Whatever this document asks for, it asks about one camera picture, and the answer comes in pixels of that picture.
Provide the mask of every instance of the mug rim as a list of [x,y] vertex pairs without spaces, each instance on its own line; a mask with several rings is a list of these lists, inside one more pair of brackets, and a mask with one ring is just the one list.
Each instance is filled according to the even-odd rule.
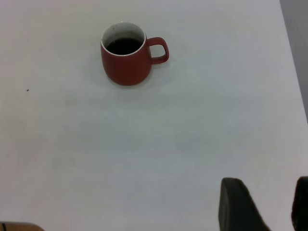
[[[138,28],[143,32],[143,43],[142,43],[142,45],[139,47],[138,50],[136,50],[136,51],[134,51],[133,53],[130,53],[130,54],[114,54],[114,53],[111,53],[110,51],[108,51],[107,48],[104,46],[104,44],[103,44],[103,36],[104,36],[104,34],[106,33],[106,31],[107,31],[108,29],[112,28],[113,26],[119,25],[119,24],[131,24],[131,25],[134,25],[134,26],[138,27]],[[104,49],[106,52],[108,52],[109,54],[111,54],[111,55],[120,56],[120,57],[130,56],[130,55],[133,55],[133,54],[137,53],[137,52],[140,51],[140,50],[142,49],[142,47],[145,45],[145,41],[146,41],[146,35],[145,35],[145,32],[141,29],[141,27],[138,26],[137,24],[129,23],[129,22],[119,22],[119,23],[112,24],[110,27],[108,27],[108,28],[104,31],[103,35],[101,36],[101,46],[103,47],[103,49]]]

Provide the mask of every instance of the black object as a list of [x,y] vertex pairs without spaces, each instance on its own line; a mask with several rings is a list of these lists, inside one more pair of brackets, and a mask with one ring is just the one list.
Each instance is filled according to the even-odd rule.
[[248,189],[235,178],[221,181],[218,219],[220,231],[270,231]]
[[295,231],[308,230],[308,177],[297,181],[291,218]]
[[142,43],[136,39],[120,38],[111,42],[107,46],[107,50],[113,54],[131,54],[141,47]]

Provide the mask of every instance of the gray wall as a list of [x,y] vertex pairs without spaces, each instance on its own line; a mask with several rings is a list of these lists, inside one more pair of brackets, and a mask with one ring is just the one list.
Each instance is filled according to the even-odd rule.
[[308,116],[308,0],[281,0],[306,117]]

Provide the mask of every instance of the white surface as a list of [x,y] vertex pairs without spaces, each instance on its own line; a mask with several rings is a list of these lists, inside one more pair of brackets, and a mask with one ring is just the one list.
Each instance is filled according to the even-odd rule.
[[[120,21],[170,50],[132,88],[101,64]],[[292,230],[308,131],[278,0],[2,0],[0,31],[1,220],[218,231],[220,181],[238,177]]]

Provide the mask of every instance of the brown object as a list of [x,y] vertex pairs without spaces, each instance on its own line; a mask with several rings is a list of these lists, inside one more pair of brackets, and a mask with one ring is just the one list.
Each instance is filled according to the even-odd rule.
[[29,223],[5,223],[6,231],[44,231],[41,227]]
[[[141,47],[133,53],[119,55],[107,50],[108,45],[117,39],[136,39]],[[162,45],[165,55],[151,57],[150,46]],[[120,85],[141,83],[150,73],[152,64],[161,64],[168,60],[169,50],[162,38],[147,38],[144,31],[132,23],[118,23],[109,27],[101,39],[102,62],[109,78]]]

